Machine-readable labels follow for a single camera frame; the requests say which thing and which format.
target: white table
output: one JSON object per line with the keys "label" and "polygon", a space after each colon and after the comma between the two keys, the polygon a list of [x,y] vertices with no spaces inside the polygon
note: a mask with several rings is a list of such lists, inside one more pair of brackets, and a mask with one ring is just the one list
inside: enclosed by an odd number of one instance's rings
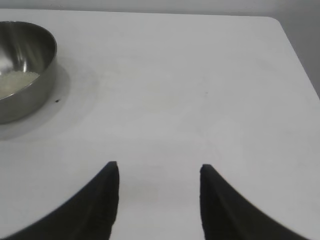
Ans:
{"label": "white table", "polygon": [[4,20],[51,31],[59,69],[41,110],[0,126],[0,237],[117,161],[111,239],[203,239],[199,169],[209,163],[320,240],[320,102],[276,20],[1,9]]}

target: white wall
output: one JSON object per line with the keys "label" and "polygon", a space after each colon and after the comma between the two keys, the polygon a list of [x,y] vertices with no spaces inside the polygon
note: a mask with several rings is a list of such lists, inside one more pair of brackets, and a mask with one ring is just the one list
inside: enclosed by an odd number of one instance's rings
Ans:
{"label": "white wall", "polygon": [[0,0],[0,8],[275,17],[320,95],[320,0]]}
{"label": "white wall", "polygon": [[77,9],[187,13],[302,12],[318,0],[0,0],[0,8]]}

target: black object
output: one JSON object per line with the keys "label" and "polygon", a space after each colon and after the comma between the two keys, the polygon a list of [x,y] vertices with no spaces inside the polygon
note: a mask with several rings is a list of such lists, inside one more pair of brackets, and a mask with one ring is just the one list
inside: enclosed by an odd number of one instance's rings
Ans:
{"label": "black object", "polygon": [[208,164],[200,171],[200,209],[206,240],[307,240],[253,206]]}
{"label": "black object", "polygon": [[109,162],[65,204],[3,240],[108,240],[118,202],[119,170]]}

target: metal bowl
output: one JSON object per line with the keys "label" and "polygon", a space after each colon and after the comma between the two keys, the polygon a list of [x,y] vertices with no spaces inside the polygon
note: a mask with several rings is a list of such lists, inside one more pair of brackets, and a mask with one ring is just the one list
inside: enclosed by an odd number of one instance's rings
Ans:
{"label": "metal bowl", "polygon": [[18,120],[45,103],[56,80],[56,55],[57,42],[43,27],[0,22],[0,75],[12,71],[39,74],[29,85],[0,98],[0,124]]}

